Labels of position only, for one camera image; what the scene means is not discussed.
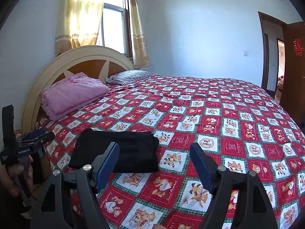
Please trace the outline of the dark sleeved left forearm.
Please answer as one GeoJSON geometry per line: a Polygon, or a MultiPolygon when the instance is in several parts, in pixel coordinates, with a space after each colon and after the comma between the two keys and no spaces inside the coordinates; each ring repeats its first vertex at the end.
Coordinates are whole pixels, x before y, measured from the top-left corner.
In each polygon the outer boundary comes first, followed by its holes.
{"type": "Polygon", "coordinates": [[[22,214],[29,212],[31,205],[24,206],[21,196],[12,196],[1,185],[1,228],[30,228],[30,219],[22,214]]]}

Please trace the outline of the person's left hand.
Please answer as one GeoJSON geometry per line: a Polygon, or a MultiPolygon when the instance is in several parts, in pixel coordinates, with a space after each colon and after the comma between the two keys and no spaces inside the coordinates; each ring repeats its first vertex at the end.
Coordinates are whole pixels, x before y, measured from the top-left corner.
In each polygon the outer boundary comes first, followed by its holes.
{"type": "Polygon", "coordinates": [[[24,165],[22,164],[16,164],[9,167],[1,165],[1,184],[12,196],[19,195],[20,188],[14,183],[14,180],[23,173],[26,173],[26,182],[29,189],[33,187],[33,168],[31,166],[33,159],[31,156],[28,156],[27,160],[28,166],[26,168],[24,168],[24,165]]]}

